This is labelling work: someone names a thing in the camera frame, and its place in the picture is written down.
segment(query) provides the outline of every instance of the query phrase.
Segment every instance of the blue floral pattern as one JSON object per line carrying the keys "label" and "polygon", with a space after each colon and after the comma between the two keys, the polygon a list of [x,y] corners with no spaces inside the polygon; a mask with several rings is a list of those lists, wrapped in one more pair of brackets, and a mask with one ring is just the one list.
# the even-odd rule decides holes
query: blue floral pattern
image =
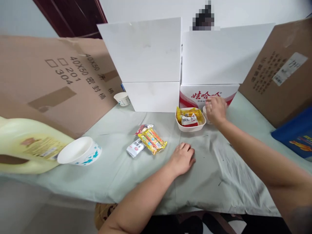
{"label": "blue floral pattern", "polygon": [[101,147],[96,145],[96,146],[94,146],[94,149],[97,149],[94,154],[88,155],[84,159],[83,162],[80,161],[80,162],[76,162],[75,164],[80,164],[82,166],[86,166],[86,165],[89,165],[90,163],[92,163],[93,161],[95,161],[99,156],[99,151],[101,151]]}

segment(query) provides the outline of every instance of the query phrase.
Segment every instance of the wahaha box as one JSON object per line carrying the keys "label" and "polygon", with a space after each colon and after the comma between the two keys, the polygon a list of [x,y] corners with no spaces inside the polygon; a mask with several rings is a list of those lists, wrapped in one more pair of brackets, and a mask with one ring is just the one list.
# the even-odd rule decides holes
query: wahaha box
{"label": "wahaha box", "polygon": [[206,99],[213,96],[223,97],[230,105],[239,86],[239,84],[181,85],[180,108],[196,107],[202,110]]}

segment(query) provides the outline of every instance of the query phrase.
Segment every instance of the light green tablecloth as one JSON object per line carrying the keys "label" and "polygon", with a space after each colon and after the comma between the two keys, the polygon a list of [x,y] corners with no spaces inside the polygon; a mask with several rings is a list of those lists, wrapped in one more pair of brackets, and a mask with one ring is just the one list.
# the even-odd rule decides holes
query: light green tablecloth
{"label": "light green tablecloth", "polygon": [[[240,129],[295,161],[312,173],[308,162],[273,139],[273,126],[240,93],[228,109],[228,119]],[[155,155],[144,149],[132,159],[126,148],[136,139],[141,124],[154,124],[166,149]],[[181,208],[198,207],[216,212],[279,216],[268,190],[212,125],[201,131],[182,133],[174,113],[134,112],[132,106],[115,106],[86,136],[102,148],[101,157],[90,166],[60,165],[41,175],[2,174],[54,193],[94,202],[120,202],[138,183],[157,171],[180,142],[195,149],[197,162],[178,177],[166,192],[156,214],[171,214]]]}

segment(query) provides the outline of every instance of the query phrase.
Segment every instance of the bottle handle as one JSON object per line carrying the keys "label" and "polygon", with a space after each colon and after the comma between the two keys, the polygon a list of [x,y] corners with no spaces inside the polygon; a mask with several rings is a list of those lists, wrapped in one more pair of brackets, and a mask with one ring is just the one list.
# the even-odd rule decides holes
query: bottle handle
{"label": "bottle handle", "polygon": [[45,168],[41,163],[28,161],[22,164],[0,163],[0,172],[15,174],[40,174],[52,169]]}

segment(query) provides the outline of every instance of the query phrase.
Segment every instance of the hand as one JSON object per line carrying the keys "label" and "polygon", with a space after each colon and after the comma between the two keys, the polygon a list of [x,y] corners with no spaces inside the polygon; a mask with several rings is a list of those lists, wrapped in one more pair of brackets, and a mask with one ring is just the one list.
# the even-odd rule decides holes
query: hand
{"label": "hand", "polygon": [[224,98],[211,97],[206,100],[205,104],[207,118],[212,124],[217,126],[227,120],[226,110],[228,105]]}
{"label": "hand", "polygon": [[192,158],[194,152],[195,150],[186,143],[181,143],[175,148],[168,165],[176,177],[186,173],[196,162],[196,159]]}

